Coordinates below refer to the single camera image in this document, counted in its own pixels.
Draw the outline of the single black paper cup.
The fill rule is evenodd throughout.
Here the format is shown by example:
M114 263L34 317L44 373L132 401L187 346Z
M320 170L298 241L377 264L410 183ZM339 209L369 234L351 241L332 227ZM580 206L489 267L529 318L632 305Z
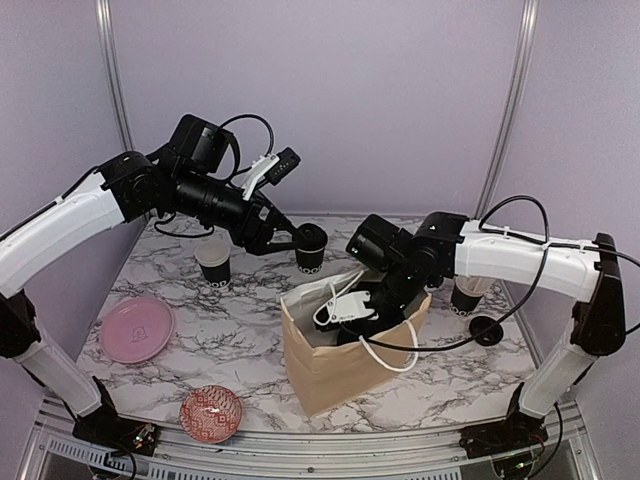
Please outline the single black paper cup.
M295 249L297 268L304 274L316 274L324 262L328 235L321 227L312 223L302 224L298 232L301 238Z

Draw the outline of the stack of black paper cups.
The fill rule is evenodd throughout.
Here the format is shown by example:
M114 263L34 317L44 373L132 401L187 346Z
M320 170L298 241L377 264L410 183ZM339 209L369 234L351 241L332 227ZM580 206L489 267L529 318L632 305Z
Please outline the stack of black paper cups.
M231 283L230 253L228 243L220 239L209 240L195 249L201 272L213 288L225 288Z

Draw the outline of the stack of black cup lids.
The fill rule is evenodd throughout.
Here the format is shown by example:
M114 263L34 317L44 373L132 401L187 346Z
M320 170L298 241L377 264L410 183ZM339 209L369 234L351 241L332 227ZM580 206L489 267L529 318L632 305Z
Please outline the stack of black cup lids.
M485 315L479 315L471 319L469 333L473 340L483 347L495 346L504 338L501 324Z

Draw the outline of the brown paper takeout bag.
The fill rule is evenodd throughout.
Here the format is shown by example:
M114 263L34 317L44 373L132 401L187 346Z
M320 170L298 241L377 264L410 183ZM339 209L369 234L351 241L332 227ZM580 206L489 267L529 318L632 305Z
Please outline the brown paper takeout bag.
M304 413L311 417L346 403L412 370L419 355L377 346L377 341L415 347L432 296L413 300L398 326L372 340L337 345L337 335L316 329L313 314L333 295L359 281L378 281L380 275L365 268L305 283L280 295L284 361L288 380Z

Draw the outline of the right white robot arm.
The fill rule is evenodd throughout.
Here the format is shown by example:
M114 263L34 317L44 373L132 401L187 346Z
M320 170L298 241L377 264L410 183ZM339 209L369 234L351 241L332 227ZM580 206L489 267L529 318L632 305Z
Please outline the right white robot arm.
M347 252L382 274L369 305L380 321L395 324L424 287L445 278L483 278L543 289L573 300L568 326L551 353L512 396L512 412L495 438L515 448L529 437L553 404L601 357L626 339L624 293L613 238L558 239L494 227L465 215L434 212L414 233L369 215Z

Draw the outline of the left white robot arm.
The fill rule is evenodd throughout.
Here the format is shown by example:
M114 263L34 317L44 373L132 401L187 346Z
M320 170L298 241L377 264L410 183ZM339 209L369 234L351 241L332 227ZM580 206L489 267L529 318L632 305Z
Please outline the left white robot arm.
M36 325L26 283L85 241L151 212L181 213L205 228L221 227L234 245L261 256L309 240L261 193L300 163L290 147L273 150L244 171L241 186L216 179L227 151L240 158L235 135L192 114L150 154L127 151L91 168L64 194L1 236L1 355L53 390L78 428L119 444L133 422L120 417L104 385L84 374Z

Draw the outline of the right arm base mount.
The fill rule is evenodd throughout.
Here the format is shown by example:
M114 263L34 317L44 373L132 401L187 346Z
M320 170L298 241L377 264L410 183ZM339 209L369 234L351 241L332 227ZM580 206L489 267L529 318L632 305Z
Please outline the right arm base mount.
M459 445L469 459L542 445L548 440L548 433L541 425L528 427L523 423L505 421L468 426L460 431L460 435Z

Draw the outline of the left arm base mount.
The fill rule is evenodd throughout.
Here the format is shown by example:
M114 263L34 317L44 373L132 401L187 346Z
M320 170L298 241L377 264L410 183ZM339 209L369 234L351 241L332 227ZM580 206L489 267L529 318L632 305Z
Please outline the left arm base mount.
M87 416L78 416L72 431L77 439L144 456L154 454L158 434L156 424L121 417L107 400Z

